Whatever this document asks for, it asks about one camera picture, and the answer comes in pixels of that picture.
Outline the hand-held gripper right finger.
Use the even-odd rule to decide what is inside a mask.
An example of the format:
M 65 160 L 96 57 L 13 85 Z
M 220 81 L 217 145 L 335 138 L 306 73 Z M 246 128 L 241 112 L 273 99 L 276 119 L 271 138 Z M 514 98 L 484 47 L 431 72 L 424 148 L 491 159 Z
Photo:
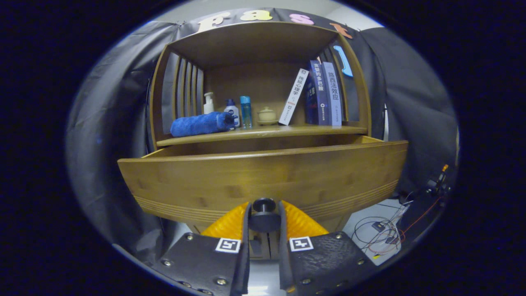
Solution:
M 345 232 L 292 236 L 286 206 L 279 202 L 279 287 L 286 294 L 341 294 L 378 272 Z

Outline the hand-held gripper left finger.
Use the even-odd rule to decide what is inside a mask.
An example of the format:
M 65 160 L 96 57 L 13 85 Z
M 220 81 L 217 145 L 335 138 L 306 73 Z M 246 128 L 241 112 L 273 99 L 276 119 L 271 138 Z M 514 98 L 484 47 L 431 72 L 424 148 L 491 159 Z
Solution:
M 187 232 L 153 265 L 158 273 L 205 296 L 248 293 L 251 203 L 231 210 L 234 235 L 205 236 Z

